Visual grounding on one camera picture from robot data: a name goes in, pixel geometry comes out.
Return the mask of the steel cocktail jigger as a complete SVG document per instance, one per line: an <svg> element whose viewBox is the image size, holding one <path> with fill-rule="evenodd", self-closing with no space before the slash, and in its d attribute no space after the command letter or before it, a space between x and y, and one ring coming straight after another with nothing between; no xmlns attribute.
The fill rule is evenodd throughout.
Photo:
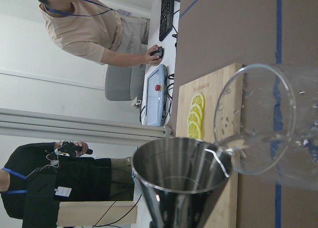
<svg viewBox="0 0 318 228"><path fill-rule="evenodd" d="M212 143L162 138L135 151L132 170L152 228L202 228L230 178L232 163Z"/></svg>

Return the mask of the clear wine glass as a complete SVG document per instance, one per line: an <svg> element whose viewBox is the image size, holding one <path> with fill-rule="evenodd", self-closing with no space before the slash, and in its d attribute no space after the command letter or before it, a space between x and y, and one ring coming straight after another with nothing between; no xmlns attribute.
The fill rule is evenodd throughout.
<svg viewBox="0 0 318 228"><path fill-rule="evenodd" d="M235 171L274 183L318 188L318 70L312 66L254 64L242 79L239 132L217 141Z"/></svg>

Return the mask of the right blue teach pendant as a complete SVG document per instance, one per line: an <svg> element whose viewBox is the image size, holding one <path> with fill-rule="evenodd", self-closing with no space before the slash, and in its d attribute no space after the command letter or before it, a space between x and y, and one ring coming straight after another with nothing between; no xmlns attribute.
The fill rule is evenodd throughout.
<svg viewBox="0 0 318 228"><path fill-rule="evenodd" d="M167 68L159 65L147 77L146 125L161 127L165 119Z"/></svg>

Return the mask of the back lemon slice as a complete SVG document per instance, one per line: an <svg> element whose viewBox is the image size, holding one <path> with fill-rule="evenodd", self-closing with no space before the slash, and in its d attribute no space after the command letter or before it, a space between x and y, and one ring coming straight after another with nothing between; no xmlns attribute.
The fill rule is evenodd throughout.
<svg viewBox="0 0 318 228"><path fill-rule="evenodd" d="M198 104L201 109L203 110L205 108L205 96L204 94L198 92L194 94L191 98L191 104Z"/></svg>

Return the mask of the grey office chair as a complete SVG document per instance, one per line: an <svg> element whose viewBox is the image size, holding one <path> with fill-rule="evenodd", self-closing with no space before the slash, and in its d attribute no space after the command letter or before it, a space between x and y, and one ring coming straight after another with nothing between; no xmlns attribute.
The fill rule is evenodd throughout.
<svg viewBox="0 0 318 228"><path fill-rule="evenodd" d="M105 97L109 101L142 99L145 70L109 65L105 76Z"/></svg>

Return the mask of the black computer mouse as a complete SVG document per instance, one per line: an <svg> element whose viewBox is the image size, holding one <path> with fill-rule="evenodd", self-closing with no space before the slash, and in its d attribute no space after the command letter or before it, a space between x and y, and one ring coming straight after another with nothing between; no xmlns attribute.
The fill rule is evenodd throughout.
<svg viewBox="0 0 318 228"><path fill-rule="evenodd" d="M151 56L159 56L160 59L164 56L164 48L162 46L159 46L156 51L153 51L150 53Z"/></svg>

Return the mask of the black hand controller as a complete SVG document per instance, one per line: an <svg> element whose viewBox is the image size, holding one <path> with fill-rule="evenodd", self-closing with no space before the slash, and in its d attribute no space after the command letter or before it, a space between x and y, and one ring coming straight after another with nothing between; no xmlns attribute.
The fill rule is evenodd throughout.
<svg viewBox="0 0 318 228"><path fill-rule="evenodd" d="M57 155L66 153L70 157L79 157L84 154L91 155L93 150L91 150L85 142L64 141L55 149L55 153Z"/></svg>

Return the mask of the person in beige shirt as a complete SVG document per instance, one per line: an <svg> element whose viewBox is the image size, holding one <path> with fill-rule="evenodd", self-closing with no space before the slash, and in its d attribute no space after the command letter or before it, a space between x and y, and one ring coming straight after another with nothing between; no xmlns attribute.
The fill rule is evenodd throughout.
<svg viewBox="0 0 318 228"><path fill-rule="evenodd" d="M150 20L127 16L99 0L38 0L52 42L74 56L117 67L156 66L148 47Z"/></svg>

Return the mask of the black keyboard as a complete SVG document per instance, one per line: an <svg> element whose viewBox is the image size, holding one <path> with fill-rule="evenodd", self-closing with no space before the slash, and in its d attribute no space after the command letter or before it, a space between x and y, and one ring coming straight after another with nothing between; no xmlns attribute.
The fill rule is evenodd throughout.
<svg viewBox="0 0 318 228"><path fill-rule="evenodd" d="M161 0L159 41L163 41L173 26L174 0Z"/></svg>

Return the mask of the person in black shirt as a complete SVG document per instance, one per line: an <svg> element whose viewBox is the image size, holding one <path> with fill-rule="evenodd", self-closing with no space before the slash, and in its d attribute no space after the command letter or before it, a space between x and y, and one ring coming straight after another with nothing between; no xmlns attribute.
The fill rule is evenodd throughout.
<svg viewBox="0 0 318 228"><path fill-rule="evenodd" d="M131 159L83 157L88 150L84 142L75 157L59 156L59 165L53 168L49 157L60 143L35 143L17 147L0 171L0 195L7 215L23 219L27 190L26 177L35 169L44 167L56 172L55 187L71 190L69 196L55 196L61 202L132 201L134 181Z"/></svg>

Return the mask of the aluminium frame post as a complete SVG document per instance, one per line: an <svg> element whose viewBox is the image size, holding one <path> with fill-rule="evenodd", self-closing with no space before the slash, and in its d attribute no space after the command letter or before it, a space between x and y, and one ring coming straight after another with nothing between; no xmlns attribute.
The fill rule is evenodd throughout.
<svg viewBox="0 0 318 228"><path fill-rule="evenodd" d="M172 129L2 108L0 133L20 137L141 146L149 141L171 137Z"/></svg>

